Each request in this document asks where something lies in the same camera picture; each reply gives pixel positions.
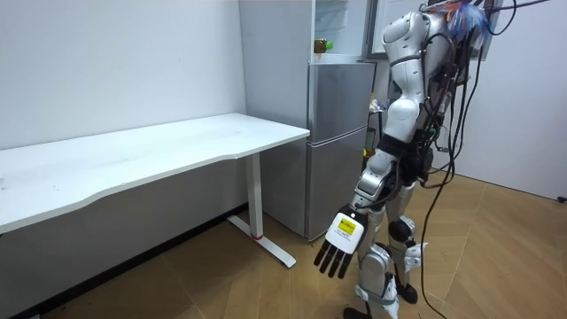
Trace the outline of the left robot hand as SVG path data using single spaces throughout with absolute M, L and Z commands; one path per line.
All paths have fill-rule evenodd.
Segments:
M 368 216 L 343 206 L 327 229 L 314 265 L 329 278 L 343 279 L 368 230 Z

